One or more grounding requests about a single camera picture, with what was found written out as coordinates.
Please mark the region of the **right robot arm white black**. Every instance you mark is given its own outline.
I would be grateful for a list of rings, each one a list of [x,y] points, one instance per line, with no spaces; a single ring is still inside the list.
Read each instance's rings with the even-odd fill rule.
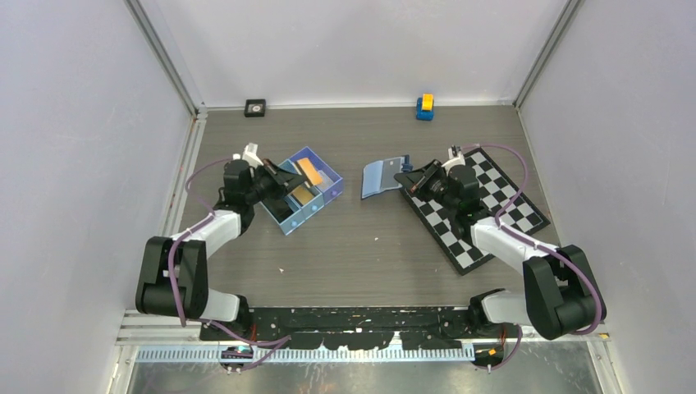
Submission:
[[[503,323],[530,326],[547,340],[586,335],[605,318],[605,305],[585,253],[557,247],[505,224],[482,203],[475,170],[463,163],[431,163],[394,179],[403,191],[446,212],[455,237],[517,271],[524,290],[495,290],[473,297],[469,328],[491,336]]]

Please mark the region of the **gold cards stack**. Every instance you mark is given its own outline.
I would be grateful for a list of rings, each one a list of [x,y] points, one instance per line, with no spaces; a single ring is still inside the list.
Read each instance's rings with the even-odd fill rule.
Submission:
[[[314,199],[313,192],[306,186],[298,186],[291,192],[291,196],[298,202],[300,206],[305,206]]]

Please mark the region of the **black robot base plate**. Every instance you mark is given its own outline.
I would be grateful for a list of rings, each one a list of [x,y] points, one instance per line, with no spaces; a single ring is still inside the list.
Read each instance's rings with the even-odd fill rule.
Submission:
[[[516,341],[518,333],[510,323],[481,323],[466,308],[454,306],[263,307],[224,326],[252,341],[289,337],[286,347],[295,350],[382,350],[395,341],[405,350],[448,350],[469,339],[500,345],[503,339]]]

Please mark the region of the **blue card holder wallet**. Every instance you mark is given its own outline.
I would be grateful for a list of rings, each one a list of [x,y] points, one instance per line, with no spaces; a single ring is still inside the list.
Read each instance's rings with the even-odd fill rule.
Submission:
[[[362,172],[361,199],[401,188],[395,175],[412,169],[409,154],[367,164]]]

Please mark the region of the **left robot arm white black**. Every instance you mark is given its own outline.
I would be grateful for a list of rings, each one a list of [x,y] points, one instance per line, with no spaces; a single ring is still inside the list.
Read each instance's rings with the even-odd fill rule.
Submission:
[[[253,166],[236,158],[224,166],[218,200],[194,226],[172,236],[153,236],[144,247],[135,307],[142,314],[216,320],[233,340],[245,338],[252,319],[245,297],[215,291],[208,284],[208,259],[243,235],[256,204],[283,199],[306,175],[288,172],[268,159]]]

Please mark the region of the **blue three-compartment organizer tray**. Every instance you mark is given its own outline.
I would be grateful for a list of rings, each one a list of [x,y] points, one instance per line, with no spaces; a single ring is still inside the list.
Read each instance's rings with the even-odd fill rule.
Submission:
[[[309,146],[294,153],[280,163],[279,167],[298,174],[302,168],[300,163],[304,165],[311,163],[321,177],[321,181],[317,185],[304,183],[282,199],[262,201],[263,207],[286,236],[315,216],[344,191],[343,177]]]

